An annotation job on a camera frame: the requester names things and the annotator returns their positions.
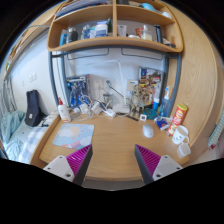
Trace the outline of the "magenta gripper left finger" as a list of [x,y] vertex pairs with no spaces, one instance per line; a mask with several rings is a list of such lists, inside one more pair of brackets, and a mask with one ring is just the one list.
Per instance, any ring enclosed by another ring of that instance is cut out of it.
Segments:
[[66,157],[68,164],[74,173],[73,182],[76,185],[82,185],[92,155],[92,145],[87,145]]

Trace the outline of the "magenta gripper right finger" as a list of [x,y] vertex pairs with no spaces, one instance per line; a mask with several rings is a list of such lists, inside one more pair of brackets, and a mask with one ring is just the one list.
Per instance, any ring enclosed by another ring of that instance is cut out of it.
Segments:
[[135,145],[134,151],[138,166],[140,168],[140,172],[144,181],[144,184],[150,184],[153,182],[153,174],[154,171],[161,159],[159,155],[150,151],[149,149],[140,146],[138,144]]

